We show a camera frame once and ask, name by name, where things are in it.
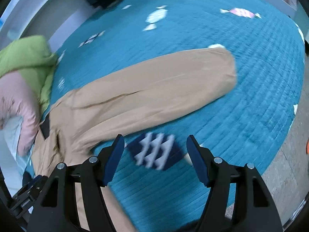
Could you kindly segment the tan snap-button jacket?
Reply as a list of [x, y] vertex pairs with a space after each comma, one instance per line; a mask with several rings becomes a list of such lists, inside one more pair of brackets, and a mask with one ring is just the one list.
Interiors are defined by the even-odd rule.
[[60, 162], [83, 163], [98, 143], [181, 118], [236, 83], [234, 56], [205, 48], [162, 55], [71, 90], [50, 107], [49, 136], [36, 136], [34, 172], [49, 176]]

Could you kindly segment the white pillow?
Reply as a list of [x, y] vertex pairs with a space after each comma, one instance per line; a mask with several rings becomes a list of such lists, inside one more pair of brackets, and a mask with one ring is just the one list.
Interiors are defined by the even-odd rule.
[[16, 160], [17, 157], [17, 147], [21, 132], [21, 125], [23, 123], [23, 118], [21, 116], [14, 116], [9, 118], [4, 125], [3, 135], [6, 141], [7, 147], [10, 154]]

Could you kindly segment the teal quilted bed cover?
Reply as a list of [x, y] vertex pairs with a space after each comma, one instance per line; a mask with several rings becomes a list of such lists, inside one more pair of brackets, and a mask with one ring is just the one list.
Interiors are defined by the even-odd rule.
[[175, 231], [209, 194], [184, 159], [187, 137], [265, 171], [294, 119], [304, 50], [297, 24], [263, 0], [123, 0], [59, 48], [34, 172], [82, 163], [122, 134], [110, 189], [138, 231]]

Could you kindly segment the pink folded quilt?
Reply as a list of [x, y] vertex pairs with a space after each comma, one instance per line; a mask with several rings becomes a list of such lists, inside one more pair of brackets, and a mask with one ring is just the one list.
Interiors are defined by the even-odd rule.
[[34, 92], [18, 71], [1, 77], [1, 129], [11, 117], [21, 116], [21, 132], [17, 144], [17, 154], [28, 154], [39, 129], [40, 111]]

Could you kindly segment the green folded blanket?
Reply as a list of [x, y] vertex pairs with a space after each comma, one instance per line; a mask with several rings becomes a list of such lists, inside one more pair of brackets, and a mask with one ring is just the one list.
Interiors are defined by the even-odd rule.
[[1, 50], [1, 77], [10, 72], [19, 72], [34, 92], [43, 113], [50, 104], [57, 63], [58, 55], [50, 50], [44, 36], [24, 37]]

